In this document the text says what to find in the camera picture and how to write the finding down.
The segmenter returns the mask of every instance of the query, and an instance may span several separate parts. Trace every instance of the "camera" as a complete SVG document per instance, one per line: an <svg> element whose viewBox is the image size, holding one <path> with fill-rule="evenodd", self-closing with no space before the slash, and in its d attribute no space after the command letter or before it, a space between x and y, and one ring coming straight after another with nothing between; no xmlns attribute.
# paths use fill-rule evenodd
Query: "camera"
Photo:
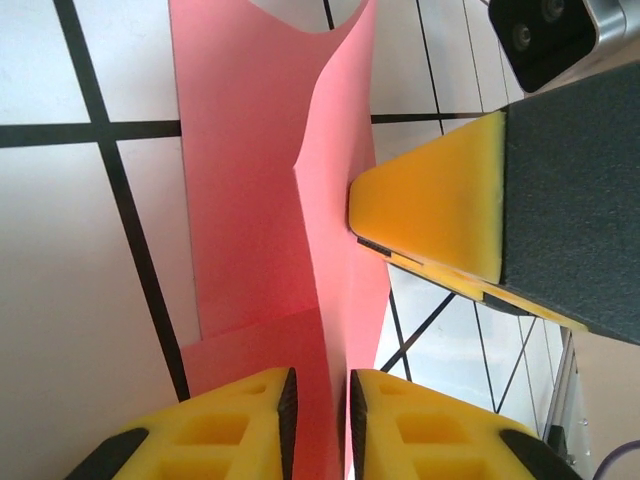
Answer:
<svg viewBox="0 0 640 480"><path fill-rule="evenodd" d="M489 19L527 93L586 72L640 38L640 0L491 0Z"/></svg>

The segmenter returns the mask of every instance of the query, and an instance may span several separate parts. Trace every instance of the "yellow foam gripper pad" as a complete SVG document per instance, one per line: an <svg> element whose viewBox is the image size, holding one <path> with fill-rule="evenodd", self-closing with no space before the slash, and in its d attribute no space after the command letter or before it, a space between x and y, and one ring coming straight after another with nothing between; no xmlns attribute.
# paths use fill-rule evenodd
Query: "yellow foam gripper pad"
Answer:
<svg viewBox="0 0 640 480"><path fill-rule="evenodd" d="M497 283L504 113L479 118L361 174L349 223L361 238Z"/></svg>
<svg viewBox="0 0 640 480"><path fill-rule="evenodd" d="M523 425L375 370L351 373L356 480L579 480Z"/></svg>
<svg viewBox="0 0 640 480"><path fill-rule="evenodd" d="M138 419L67 480L291 480L294 369L271 369Z"/></svg>

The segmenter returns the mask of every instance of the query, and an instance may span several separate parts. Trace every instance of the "tile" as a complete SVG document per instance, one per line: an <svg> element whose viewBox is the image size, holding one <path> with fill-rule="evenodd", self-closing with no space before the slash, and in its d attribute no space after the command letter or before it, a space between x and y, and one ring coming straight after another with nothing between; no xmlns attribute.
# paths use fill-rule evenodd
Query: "tile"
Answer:
<svg viewBox="0 0 640 480"><path fill-rule="evenodd" d="M376 163L380 165L438 138L437 121L381 123L373 125Z"/></svg>
<svg viewBox="0 0 640 480"><path fill-rule="evenodd" d="M400 348L398 343L398 334L393 322L393 314L391 313L391 304L387 303L387 309L384 312L384 321L382 323L382 331L380 332L380 342L378 343L378 351L373 368L379 370L396 353Z"/></svg>
<svg viewBox="0 0 640 480"><path fill-rule="evenodd" d="M333 24L338 27L355 12L362 0L329 0Z"/></svg>
<svg viewBox="0 0 640 480"><path fill-rule="evenodd" d="M179 138L118 142L142 228L181 346L201 339Z"/></svg>
<svg viewBox="0 0 640 480"><path fill-rule="evenodd" d="M473 120L473 118L456 118L455 120L443 120L442 127L444 128L444 133L447 134L454 131L456 128L460 128L469 122L473 122Z"/></svg>
<svg viewBox="0 0 640 480"><path fill-rule="evenodd" d="M53 2L0 2L0 124L89 116Z"/></svg>
<svg viewBox="0 0 640 480"><path fill-rule="evenodd" d="M178 118L168 2L75 4L109 118Z"/></svg>
<svg viewBox="0 0 640 480"><path fill-rule="evenodd" d="M436 103L413 0L379 0L371 113L434 113Z"/></svg>
<svg viewBox="0 0 640 480"><path fill-rule="evenodd" d="M176 397L97 146L0 164L3 477L62 478Z"/></svg>
<svg viewBox="0 0 640 480"><path fill-rule="evenodd" d="M527 330L522 328L521 332L524 339ZM542 436L545 431L549 408L551 407L554 382L551 376L551 362L549 361L544 324L543 320L539 318L533 324L524 354L536 412L537 432L538 435Z"/></svg>
<svg viewBox="0 0 640 480"><path fill-rule="evenodd" d="M322 0L249 0L292 27L304 32L326 32L329 30L327 15Z"/></svg>
<svg viewBox="0 0 640 480"><path fill-rule="evenodd" d="M429 313L422 310L424 317ZM493 410L470 300L455 297L407 355L414 383Z"/></svg>
<svg viewBox="0 0 640 480"><path fill-rule="evenodd" d="M529 331L531 330L531 327L533 326L533 321L536 319L536 317L517 317L518 321L520 322L520 328L522 329L524 333L523 338L526 338Z"/></svg>
<svg viewBox="0 0 640 480"><path fill-rule="evenodd" d="M492 112L507 103L507 86L502 77L500 46L489 21L487 6L479 0L464 0L475 57L482 111Z"/></svg>
<svg viewBox="0 0 640 480"><path fill-rule="evenodd" d="M389 277L406 340L449 295L449 291L391 265Z"/></svg>
<svg viewBox="0 0 640 480"><path fill-rule="evenodd" d="M480 304L477 308L491 387L498 405L522 350L520 325L513 315Z"/></svg>
<svg viewBox="0 0 640 480"><path fill-rule="evenodd" d="M500 55L502 56L504 80L507 84L507 96L509 97L509 103L514 103L518 100L522 100L524 98L524 92L518 84L518 80L513 73L513 69L511 68L511 64L509 63L507 56L502 51L502 47L500 47Z"/></svg>
<svg viewBox="0 0 640 480"><path fill-rule="evenodd" d="M481 111L463 0L419 3L440 111Z"/></svg>
<svg viewBox="0 0 640 480"><path fill-rule="evenodd" d="M551 361L551 375L553 381L558 378L558 370L560 369L560 361L564 352L562 343L562 333L560 325L548 320L543 320L545 333L547 334L547 346L549 348L549 359Z"/></svg>
<svg viewBox="0 0 640 480"><path fill-rule="evenodd" d="M396 363L391 370L389 370L389 375L393 375L394 377L401 378L402 380L407 380L407 372L404 369L404 364L402 360Z"/></svg>
<svg viewBox="0 0 640 480"><path fill-rule="evenodd" d="M500 415L520 422L532 432L536 432L536 416L527 378L527 367L522 361L518 364L515 375L504 399Z"/></svg>

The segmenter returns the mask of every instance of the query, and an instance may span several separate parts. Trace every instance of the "black grout line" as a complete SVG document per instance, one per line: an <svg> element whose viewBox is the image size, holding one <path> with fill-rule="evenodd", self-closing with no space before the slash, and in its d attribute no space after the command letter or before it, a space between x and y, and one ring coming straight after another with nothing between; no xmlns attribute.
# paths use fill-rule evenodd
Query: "black grout line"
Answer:
<svg viewBox="0 0 640 480"><path fill-rule="evenodd" d="M467 35L469 36L469 46L471 47L471 58L473 60L473 70L476 72L476 85L478 86L478 96L480 97L480 110L484 112L484 102L482 101L482 92L480 91L480 78L478 77L478 66L476 64L476 54L473 50L473 42L471 41L471 28L469 27L469 16L467 15L467 2L466 0L460 0L462 2L462 8L464 9L464 19L467 23Z"/></svg>
<svg viewBox="0 0 640 480"><path fill-rule="evenodd" d="M80 90L89 113L91 123L97 130L109 128L109 116L107 108L100 92L98 79L89 54L80 19L76 11L73 0L54 0L62 33L71 61L75 70ZM180 347L173 331L173 325L169 318L160 282L153 266L153 260L144 230L140 222L140 217L133 200L133 194L127 180L127 174L120 157L118 145L113 139L99 139L98 147L102 154L102 161L107 172L109 184L113 191L113 196L120 214L120 220L124 228L129 249L133 256L140 284L144 292L149 313L153 320L153 325L158 335L160 347L164 354L167 368L176 391L179 401L186 400L190 397L189 385L182 363Z"/></svg>
<svg viewBox="0 0 640 480"><path fill-rule="evenodd" d="M383 113L371 115L371 123L374 125L381 123L405 123L405 122L425 122L438 120L457 120L462 118L479 118L483 112L460 112L460 113Z"/></svg>
<svg viewBox="0 0 640 480"><path fill-rule="evenodd" d="M515 377L516 370L518 370L518 365L520 364L520 359L524 355L524 349L526 348L527 343L529 343L529 337L531 337L531 332L533 331L533 325L534 324L535 324L535 321L531 323L531 328L529 329L529 333L527 333L527 338L524 340L524 343L522 345L522 349L520 349L520 353L518 354L518 359L516 360L516 364L513 367L513 371L511 372L511 376L509 377L509 381L507 382L507 386L505 387L504 393L502 394L502 397L500 398L500 402L498 403L498 408L497 408L497 412L496 413L500 413L500 410L502 410L502 405L504 405L504 400L505 400L505 398L507 398L507 393L509 393L509 388L511 387L511 383L513 382L513 377Z"/></svg>
<svg viewBox="0 0 640 480"><path fill-rule="evenodd" d="M502 47L500 47L500 41L498 40L498 56L500 57L500 68L502 68L502 81L504 83L504 94L507 97L507 104L511 103L509 100L509 89L507 88L507 75L504 73L504 60L502 59Z"/></svg>
<svg viewBox="0 0 640 480"><path fill-rule="evenodd" d="M329 30L333 30L336 27L333 23L333 15L331 14L331 5L329 5L329 0L322 0L322 3L324 4L324 13L327 15Z"/></svg>
<svg viewBox="0 0 640 480"><path fill-rule="evenodd" d="M533 330L535 323L536 323L537 318L533 319L533 324L531 326L531 329ZM524 345L524 337L522 336L522 323L520 321L520 317L518 317L518 325L519 325L519 330L520 330L520 341L522 342L522 344ZM524 351L524 367L525 370L527 371L527 383L529 384L529 395L531 397L531 407L533 408L533 421L536 424L536 432L538 433L538 436L541 436L540 434L540 426L538 424L538 414L536 413L536 402L535 399L533 397L533 386L531 385L531 372L529 371L529 359L527 358L527 351Z"/></svg>
<svg viewBox="0 0 640 480"><path fill-rule="evenodd" d="M400 316L398 315L398 308L396 306L396 299L393 296L393 288L389 290L389 303L391 304L391 314L393 315L393 324L396 327L396 333L398 335L398 345L402 349L404 346L404 338L402 335L402 327L400 326ZM409 369L409 358L407 357L407 352L402 353L402 363L404 364L404 372L407 377L407 380L410 382L411 380L411 370Z"/></svg>
<svg viewBox="0 0 640 480"><path fill-rule="evenodd" d="M442 313L446 306L451 303L451 300L453 300L455 296L455 293L450 293L449 295L447 295L446 298L442 302L440 302L440 305L438 305L436 309L431 312L431 315L429 315L426 320L422 322L422 324L417 328L417 330L413 332L413 334L407 339L404 345L396 353L391 355L391 358L382 366L380 370L383 372L389 372L389 370L391 370L393 366L398 363L398 360L402 358L402 355L405 354L407 350L409 350L413 346L414 343L416 343L416 340L418 340L420 336L427 330L427 328L431 326L435 319L438 318L438 316Z"/></svg>
<svg viewBox="0 0 640 480"><path fill-rule="evenodd" d="M422 31L422 43L424 44L424 53L427 56L427 65L429 66L429 77L431 78L431 88L433 89L433 99L436 103L436 111L440 114L440 102L438 102L438 92L436 91L436 81L433 76L433 68L431 68L431 56L429 55L429 46L427 44L427 35L424 31L424 22L422 21L422 9L420 8L420 0L416 0L416 7L418 8L418 19L420 20L420 30ZM440 133L444 135L444 125L442 119L438 119L440 124Z"/></svg>
<svg viewBox="0 0 640 480"><path fill-rule="evenodd" d="M551 380L555 383L556 376L553 374L553 361L551 360L551 349L549 348L549 335L547 334L546 320L542 320L542 329L544 330L544 341L547 344L547 356L549 357L549 370L551 371Z"/></svg>
<svg viewBox="0 0 640 480"><path fill-rule="evenodd" d="M491 375L489 374L489 362L487 361L487 351L484 347L484 337L482 336L482 327L480 326L480 315L478 314L478 303L473 302L473 310L476 314L476 323L478 325L478 334L480 335L480 346L482 347L482 358L484 360L484 370L487 373L487 382L489 383L489 393L491 394L491 406L493 411L496 410L496 398L493 394L493 386L491 385Z"/></svg>
<svg viewBox="0 0 640 480"><path fill-rule="evenodd" d="M179 120L47 125L0 125L0 148L179 137Z"/></svg>

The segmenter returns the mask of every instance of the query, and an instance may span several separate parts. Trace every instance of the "folded pink paper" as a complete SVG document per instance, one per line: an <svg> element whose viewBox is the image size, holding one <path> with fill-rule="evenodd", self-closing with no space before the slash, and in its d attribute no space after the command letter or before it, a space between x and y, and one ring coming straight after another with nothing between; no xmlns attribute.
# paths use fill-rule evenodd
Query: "folded pink paper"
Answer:
<svg viewBox="0 0 640 480"><path fill-rule="evenodd" d="M375 2L326 34L246 0L174 0L171 19L204 339L183 350L192 393L298 368L295 478L339 478L346 373L372 366L389 289L346 222L374 164Z"/></svg>

